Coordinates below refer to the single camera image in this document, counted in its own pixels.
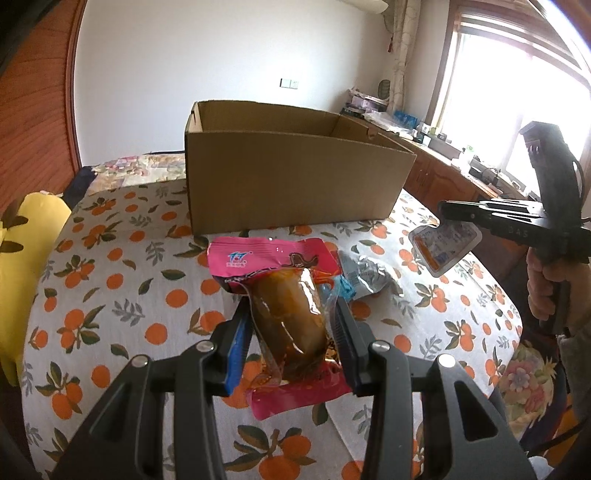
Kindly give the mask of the person's hand holding gripper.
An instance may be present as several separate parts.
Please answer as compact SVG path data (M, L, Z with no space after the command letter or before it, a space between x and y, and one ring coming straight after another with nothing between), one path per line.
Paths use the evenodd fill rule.
M544 265L533 249L527 262L528 304L535 318L548 320L556 310L552 300L554 284L568 282L570 306L565 326L572 335L590 322L590 265L559 259Z

